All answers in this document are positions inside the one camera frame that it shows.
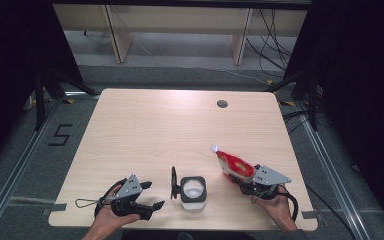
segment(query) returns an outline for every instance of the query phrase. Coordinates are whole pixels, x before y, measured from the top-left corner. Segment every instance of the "human hand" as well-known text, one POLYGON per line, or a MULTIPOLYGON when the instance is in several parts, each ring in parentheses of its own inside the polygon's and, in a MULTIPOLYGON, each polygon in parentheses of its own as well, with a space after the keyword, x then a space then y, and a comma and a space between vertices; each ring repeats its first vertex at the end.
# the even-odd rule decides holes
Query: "human hand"
MULTIPOLYGON (((278 192, 287 193, 288 191, 284 185, 279 185, 278 192)), ((278 195, 271 200, 264 200, 257 196, 251 196, 251 200, 262 207, 283 232, 287 233, 298 229, 291 217, 287 197, 278 195)))
MULTIPOLYGON (((115 187, 108 196, 113 196, 121 188, 121 185, 115 187)), ((98 214, 93 221, 92 226, 89 231, 83 237, 83 240, 98 240, 106 239, 111 236, 117 229, 120 229, 122 226, 136 222, 140 219, 138 214, 130 214, 127 216, 119 217, 116 216, 111 210, 111 205, 108 202, 104 203, 102 208, 99 210, 98 214)))

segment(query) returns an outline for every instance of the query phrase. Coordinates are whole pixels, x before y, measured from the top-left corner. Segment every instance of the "aluminum rail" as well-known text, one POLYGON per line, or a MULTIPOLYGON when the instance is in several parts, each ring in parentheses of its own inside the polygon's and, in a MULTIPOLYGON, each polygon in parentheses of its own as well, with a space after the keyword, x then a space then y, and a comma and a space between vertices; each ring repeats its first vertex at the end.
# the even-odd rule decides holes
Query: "aluminum rail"
POLYGON ((48 113, 46 114, 47 117, 45 121, 43 122, 42 126, 37 130, 34 131, 32 137, 30 138, 26 148, 24 149, 23 153, 21 154, 20 158, 18 159, 15 167, 12 169, 11 174, 9 175, 7 181, 5 182, 4 186, 2 187, 0 191, 0 218, 10 201, 10 198, 12 194, 14 193, 15 189, 17 188, 18 184, 20 183, 20 180, 26 171, 32 156, 37 148, 37 145, 39 141, 41 140, 45 130, 48 127, 49 120, 51 119, 52 115, 57 110, 58 106, 61 104, 61 101, 53 101, 51 103, 50 109, 48 110, 48 113))
MULTIPOLYGON (((305 107, 302 102, 297 103, 299 111, 305 111, 305 107)), ((323 145, 317 131, 314 131, 310 123, 306 121, 306 117, 301 115, 301 119, 304 122, 305 130, 313 144, 314 149, 319 157, 320 163, 322 164, 323 170, 333 188, 336 198, 344 211, 345 217, 348 220, 351 230, 354 236, 358 240, 369 240, 371 239, 367 229, 363 223, 363 219, 360 216, 354 202, 349 196, 341 178, 339 177, 335 166, 333 165, 326 148, 323 145)))

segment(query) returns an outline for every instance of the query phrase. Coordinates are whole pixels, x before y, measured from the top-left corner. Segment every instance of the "floor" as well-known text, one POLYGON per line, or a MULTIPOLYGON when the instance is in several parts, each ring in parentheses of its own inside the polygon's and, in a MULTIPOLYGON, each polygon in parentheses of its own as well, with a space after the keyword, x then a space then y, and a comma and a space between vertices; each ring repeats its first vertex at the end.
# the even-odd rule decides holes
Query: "floor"
MULTIPOLYGON (((102 32, 66 32, 67 39, 74 53, 77 64, 82 66, 107 66, 123 69, 138 69, 140 67, 154 69, 182 69, 196 71, 202 74, 229 74, 244 80, 254 81, 266 87, 269 74, 282 76, 282 71, 267 60, 260 60, 252 48, 247 45, 241 66, 235 66, 231 56, 230 43, 227 36, 219 35, 199 35, 199 34, 162 34, 162 33, 142 33, 136 34, 130 48, 126 62, 117 64, 111 47, 109 36, 102 32), (259 78, 258 75, 246 75, 246 73, 265 74, 266 78, 259 78)), ((249 38, 253 45, 260 49, 263 46, 262 38, 253 36, 249 38)), ((292 51, 296 38, 278 38, 280 44, 287 50, 292 51)), ((275 50, 267 49, 264 54, 273 59, 278 65, 282 66, 279 53, 275 50)), ((291 87, 285 87, 277 95, 280 102, 290 100, 289 93, 291 87)), ((78 101, 78 111, 73 112, 67 105, 55 108, 53 116, 54 122, 76 121, 77 129, 72 129, 70 135, 73 146, 71 150, 60 150, 60 152, 49 151, 48 142, 43 139, 52 139, 54 132, 45 130, 45 136, 35 139, 32 126, 35 124, 35 112, 28 111, 30 104, 26 103, 26 113, 19 119, 17 128, 8 137, 8 147, 0 155, 0 194, 2 189, 8 184, 15 185, 15 190, 7 192, 10 198, 3 206, 2 216, 0 216, 0 239, 78 239, 87 229, 55 229, 47 225, 47 216, 52 207, 53 199, 58 194, 59 186, 63 178, 56 178, 53 175, 57 171, 66 171, 70 162, 50 159, 58 159, 58 156, 72 158, 76 144, 80 141, 82 133, 87 126, 88 119, 76 119, 76 114, 90 116, 96 104, 96 98, 85 98, 78 101), (28 160, 26 169, 21 172, 21 176, 16 181, 8 183, 13 169, 19 166, 20 156, 28 153, 25 146, 29 146, 31 139, 38 142, 38 147, 29 149, 32 154, 43 156, 42 161, 28 160)), ((49 109, 53 109, 52 101, 49 102, 49 109)), ((305 108, 304 103, 296 103, 295 106, 281 106, 283 114, 294 112, 300 108, 305 108)), ((357 169, 350 167, 352 160, 347 156, 346 149, 341 145, 341 141, 335 134, 334 129, 329 125, 329 120, 325 116, 318 117, 319 131, 314 133, 308 122, 303 117, 295 117, 287 122, 290 132, 291 142, 294 146, 304 180, 311 189, 316 189, 316 194, 323 196, 324 201, 330 203, 329 209, 323 200, 312 193, 310 197, 315 210, 319 213, 319 228, 313 233, 309 233, 310 239, 352 239, 344 225, 338 220, 332 210, 346 219, 347 225, 351 226, 356 234, 356 239, 384 239, 384 214, 378 206, 376 199, 371 195, 370 189, 365 184, 364 179, 358 174, 357 169), (316 151, 314 146, 323 146, 322 150, 316 151)), ((278 239, 279 232, 250 233, 256 239, 278 239)))

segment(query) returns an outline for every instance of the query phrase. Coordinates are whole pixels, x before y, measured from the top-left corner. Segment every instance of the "red bottle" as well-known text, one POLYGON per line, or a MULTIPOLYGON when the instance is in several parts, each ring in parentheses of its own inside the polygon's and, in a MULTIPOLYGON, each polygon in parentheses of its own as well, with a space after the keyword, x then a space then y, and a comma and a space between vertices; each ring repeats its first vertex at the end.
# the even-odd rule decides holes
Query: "red bottle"
POLYGON ((219 147, 216 145, 211 146, 211 151, 217 154, 223 173, 229 180, 231 180, 229 175, 232 174, 242 182, 250 183, 252 181, 255 169, 249 163, 238 157, 220 151, 219 147))

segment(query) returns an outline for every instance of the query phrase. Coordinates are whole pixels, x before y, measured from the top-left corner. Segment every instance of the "table hole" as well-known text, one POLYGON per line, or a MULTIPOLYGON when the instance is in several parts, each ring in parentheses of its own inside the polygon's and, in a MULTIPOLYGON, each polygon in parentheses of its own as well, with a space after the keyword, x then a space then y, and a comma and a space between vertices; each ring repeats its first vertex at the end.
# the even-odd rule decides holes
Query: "table hole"
POLYGON ((225 100, 219 100, 217 101, 217 106, 219 106, 220 108, 226 108, 228 105, 227 101, 225 100))

